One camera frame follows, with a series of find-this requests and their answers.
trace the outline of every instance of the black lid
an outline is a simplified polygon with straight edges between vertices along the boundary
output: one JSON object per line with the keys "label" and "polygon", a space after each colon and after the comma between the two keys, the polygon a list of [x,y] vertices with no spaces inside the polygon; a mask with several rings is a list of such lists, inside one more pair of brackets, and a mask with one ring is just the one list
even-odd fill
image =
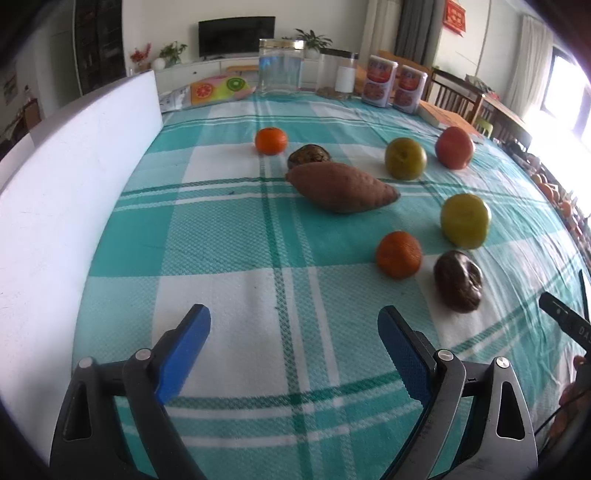
{"label": "black lid", "polygon": [[319,52],[324,55],[332,55],[333,57],[343,57],[344,59],[357,60],[359,58],[358,53],[353,53],[346,50],[337,50],[336,48],[321,48]]}

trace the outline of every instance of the tablecloth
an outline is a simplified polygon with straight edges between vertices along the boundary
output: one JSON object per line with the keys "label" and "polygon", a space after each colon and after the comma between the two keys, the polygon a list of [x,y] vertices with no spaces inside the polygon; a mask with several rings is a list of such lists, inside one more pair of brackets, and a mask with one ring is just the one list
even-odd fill
{"label": "tablecloth", "polygon": [[[584,269],[556,212],[497,146],[476,146],[470,166],[434,157],[440,133],[416,116],[313,94],[253,95],[165,115],[121,194],[90,267],[73,365],[125,359],[176,327],[190,306],[212,312],[212,331],[181,396],[167,411],[210,479],[377,479],[421,413],[378,336],[394,305],[437,348],[515,368],[534,424],[554,409],[576,348],[537,307],[548,290],[581,311]],[[280,127],[287,150],[259,155],[253,138]],[[396,137],[425,148],[416,181],[394,181],[384,149]],[[335,215],[284,180],[288,155],[319,144],[343,162],[396,185],[402,197],[371,212]],[[480,308],[441,303],[433,265],[453,246],[440,229],[451,195],[491,208],[491,231],[470,252],[484,276]],[[374,263],[386,234],[404,230],[424,259],[395,281]],[[137,465],[152,472],[129,408],[118,400]],[[447,468],[467,410],[436,470]]]}

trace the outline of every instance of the person's hand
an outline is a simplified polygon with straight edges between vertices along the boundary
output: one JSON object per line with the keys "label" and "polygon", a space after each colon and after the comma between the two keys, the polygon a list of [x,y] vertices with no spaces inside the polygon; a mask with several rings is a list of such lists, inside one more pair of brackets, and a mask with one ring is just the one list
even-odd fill
{"label": "person's hand", "polygon": [[[574,369],[579,370],[579,367],[583,365],[583,363],[585,362],[586,360],[584,357],[580,355],[575,356],[573,360]],[[560,399],[558,400],[558,405],[562,407],[579,394],[580,391],[575,386],[575,383],[567,385],[567,387],[562,392]],[[550,433],[548,434],[548,438],[552,440],[560,437],[566,430],[566,427],[569,425],[570,420],[572,420],[578,412],[587,408],[590,403],[591,392],[587,393],[586,395],[583,395],[577,401],[572,402],[566,408],[560,410],[556,415],[556,418],[554,419],[554,423],[550,427]]]}

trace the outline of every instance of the black tv screen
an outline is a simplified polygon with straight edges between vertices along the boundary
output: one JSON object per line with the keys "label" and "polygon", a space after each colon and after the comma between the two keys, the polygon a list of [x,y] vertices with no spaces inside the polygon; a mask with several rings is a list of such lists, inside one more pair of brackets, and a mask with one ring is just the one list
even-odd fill
{"label": "black tv screen", "polygon": [[258,52],[260,38],[275,36],[275,17],[235,17],[199,22],[199,56]]}

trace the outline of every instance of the white label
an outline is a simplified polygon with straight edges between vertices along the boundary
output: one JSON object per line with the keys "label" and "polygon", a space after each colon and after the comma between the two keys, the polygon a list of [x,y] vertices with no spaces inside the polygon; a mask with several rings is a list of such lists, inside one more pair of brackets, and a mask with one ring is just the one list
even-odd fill
{"label": "white label", "polygon": [[336,72],[335,90],[340,93],[352,93],[355,87],[355,70],[351,67],[339,67]]}

